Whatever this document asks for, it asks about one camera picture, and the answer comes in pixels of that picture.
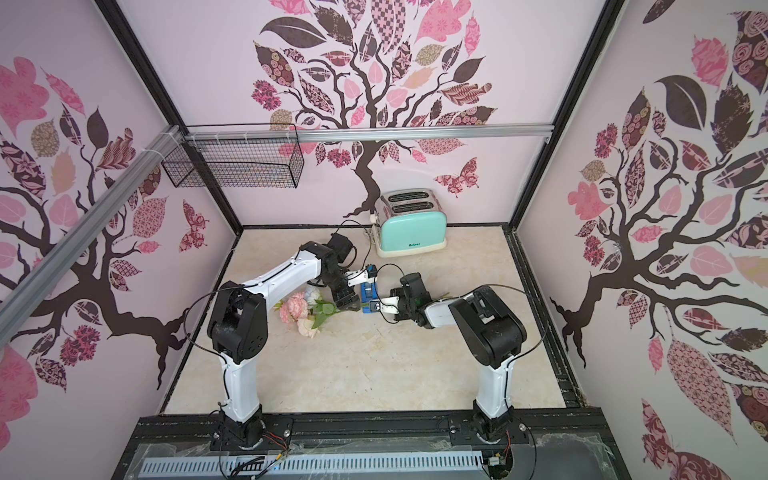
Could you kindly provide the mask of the pink flower bouquet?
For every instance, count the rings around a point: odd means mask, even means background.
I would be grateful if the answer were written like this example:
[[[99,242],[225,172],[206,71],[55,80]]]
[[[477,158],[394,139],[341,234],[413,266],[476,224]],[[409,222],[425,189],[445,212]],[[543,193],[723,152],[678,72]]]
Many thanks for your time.
[[[396,297],[379,298],[382,302],[394,304]],[[314,338],[327,321],[342,311],[334,303],[326,300],[317,287],[310,286],[303,291],[294,292],[279,300],[273,310],[286,325],[294,325],[298,333],[306,338]],[[385,318],[388,323],[397,323]]]

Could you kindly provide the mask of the blue tape dispenser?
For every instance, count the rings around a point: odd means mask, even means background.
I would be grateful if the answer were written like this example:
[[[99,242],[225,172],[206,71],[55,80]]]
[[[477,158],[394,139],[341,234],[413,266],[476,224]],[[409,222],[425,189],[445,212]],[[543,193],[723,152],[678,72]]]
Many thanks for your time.
[[[360,285],[361,310],[365,314],[380,311],[380,299],[374,282],[364,282]]]

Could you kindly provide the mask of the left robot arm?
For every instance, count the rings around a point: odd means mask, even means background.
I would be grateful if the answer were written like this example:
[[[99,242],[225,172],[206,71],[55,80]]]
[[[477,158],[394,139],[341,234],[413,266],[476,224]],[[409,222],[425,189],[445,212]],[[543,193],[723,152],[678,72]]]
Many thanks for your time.
[[[254,447],[264,432],[256,357],[268,340],[269,310],[315,279],[330,289],[332,306],[360,310],[360,296],[342,265],[352,251],[352,242],[334,233],[326,243],[303,244],[295,256],[246,284],[227,282],[219,289],[207,334],[219,357],[227,395],[222,407],[224,433],[235,446]]]

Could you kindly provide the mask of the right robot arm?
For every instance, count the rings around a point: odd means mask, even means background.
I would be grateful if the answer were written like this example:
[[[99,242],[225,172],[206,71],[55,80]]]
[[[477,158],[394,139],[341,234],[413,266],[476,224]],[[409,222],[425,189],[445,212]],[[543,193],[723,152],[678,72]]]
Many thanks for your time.
[[[412,273],[380,300],[380,307],[395,321],[411,320],[427,329],[458,328],[480,365],[472,424],[480,439],[498,441],[513,421],[509,382],[528,334],[494,286],[483,284],[458,297],[437,300],[427,291],[421,275]]]

